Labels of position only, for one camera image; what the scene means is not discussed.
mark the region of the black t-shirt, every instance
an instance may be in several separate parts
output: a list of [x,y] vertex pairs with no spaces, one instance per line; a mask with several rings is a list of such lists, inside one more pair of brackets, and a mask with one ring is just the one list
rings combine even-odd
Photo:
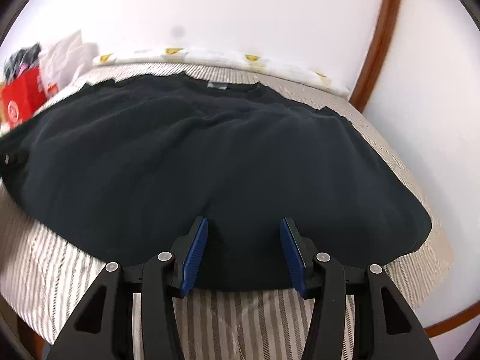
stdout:
[[292,217],[342,263],[417,250],[431,221],[351,123],[261,85],[186,74],[86,85],[0,139],[27,149],[3,175],[21,208],[81,250],[123,266],[209,221],[196,286],[290,287],[279,223]]

